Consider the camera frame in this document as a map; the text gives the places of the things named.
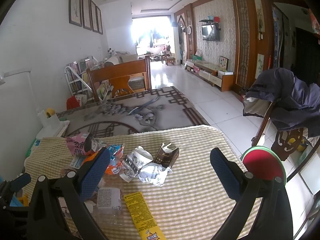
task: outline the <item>wall-mounted tv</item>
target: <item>wall-mounted tv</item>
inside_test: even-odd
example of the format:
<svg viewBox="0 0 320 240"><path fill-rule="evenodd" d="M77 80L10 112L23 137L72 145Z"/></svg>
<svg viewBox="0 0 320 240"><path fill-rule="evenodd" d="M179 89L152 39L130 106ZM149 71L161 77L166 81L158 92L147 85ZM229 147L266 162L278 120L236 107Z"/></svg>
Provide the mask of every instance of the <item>wall-mounted tv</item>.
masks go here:
<svg viewBox="0 0 320 240"><path fill-rule="evenodd" d="M202 25L202 40L220 41L219 23Z"/></svg>

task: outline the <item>checkered tablecloth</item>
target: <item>checkered tablecloth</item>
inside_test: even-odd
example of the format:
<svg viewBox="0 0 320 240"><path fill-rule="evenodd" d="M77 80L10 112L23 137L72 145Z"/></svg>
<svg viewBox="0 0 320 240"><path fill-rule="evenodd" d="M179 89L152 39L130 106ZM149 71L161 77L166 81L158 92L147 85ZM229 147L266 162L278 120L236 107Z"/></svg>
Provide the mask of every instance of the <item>checkered tablecloth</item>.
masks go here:
<svg viewBox="0 0 320 240"><path fill-rule="evenodd" d="M124 143L127 154L138 145L143 146L153 156L161 144L172 142L172 148L179 147L180 154L163 187L142 183L135 178L130 183L123 182L124 195L142 191L151 214L168 240L207 239L218 231L235 205L228 198L220 180L210 164L210 151L219 147L226 158L244 166L233 153L225 136L216 128L206 125L154 131L140 134L119 135L103 138L106 143ZM32 181L24 188L24 193L32 195L38 176L48 178L60 176L60 170L68 165L72 156L63 138L43 139L26 163ZM101 225L110 240L139 240L125 202L124 223L121 227ZM257 199L240 236L246 235L260 206ZM70 229L76 230L71 221Z"/></svg>

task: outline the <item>white tile floor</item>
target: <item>white tile floor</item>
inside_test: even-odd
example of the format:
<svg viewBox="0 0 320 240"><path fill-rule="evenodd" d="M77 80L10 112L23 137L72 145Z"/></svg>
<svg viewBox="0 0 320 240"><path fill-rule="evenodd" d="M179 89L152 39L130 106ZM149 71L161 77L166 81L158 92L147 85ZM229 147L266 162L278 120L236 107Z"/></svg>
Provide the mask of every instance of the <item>white tile floor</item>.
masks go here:
<svg viewBox="0 0 320 240"><path fill-rule="evenodd" d="M251 139L259 129L262 119L242 115L243 105L232 91L220 92L205 81L184 70L181 65L163 65L161 62L151 63L152 88L174 86L194 104L206 121L221 130L228 138L234 152L241 156L251 147ZM276 127L271 124L266 132L264 146L271 148L276 136ZM295 169L297 158L288 158L283 162L287 176ZM313 195L299 174L287 185L295 234L303 223L312 204Z"/></svg>

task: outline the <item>drawer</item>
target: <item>drawer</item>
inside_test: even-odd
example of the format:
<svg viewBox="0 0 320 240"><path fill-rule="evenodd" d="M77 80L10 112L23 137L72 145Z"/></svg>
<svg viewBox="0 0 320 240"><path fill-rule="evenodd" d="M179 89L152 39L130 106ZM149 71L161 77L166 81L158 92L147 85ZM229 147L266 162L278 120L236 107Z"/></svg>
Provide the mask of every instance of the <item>drawer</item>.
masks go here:
<svg viewBox="0 0 320 240"><path fill-rule="evenodd" d="M212 83L216 84L218 87L221 87L222 79L220 79L220 78L218 78L216 76L209 75L209 81L211 81Z"/></svg>
<svg viewBox="0 0 320 240"><path fill-rule="evenodd" d="M209 80L209 76L211 76L211 75L204 70L199 70L199 76L205 78L206 80Z"/></svg>

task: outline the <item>patterned wallpaper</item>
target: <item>patterned wallpaper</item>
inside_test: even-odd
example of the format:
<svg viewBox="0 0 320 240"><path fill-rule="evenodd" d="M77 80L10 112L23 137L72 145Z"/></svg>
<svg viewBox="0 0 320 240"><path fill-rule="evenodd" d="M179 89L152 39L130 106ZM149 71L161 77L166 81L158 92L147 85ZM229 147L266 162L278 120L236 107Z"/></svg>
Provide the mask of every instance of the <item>patterned wallpaper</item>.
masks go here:
<svg viewBox="0 0 320 240"><path fill-rule="evenodd" d="M202 50L203 60L218 64L219 56L229 59L228 70L234 71L236 56L236 23L232 0L214 0L193 9L196 24L196 44L197 49ZM200 20L207 19L208 15L220 17L219 27L220 42L208 41L210 54L205 54L205 43L202 40L202 29Z"/></svg>

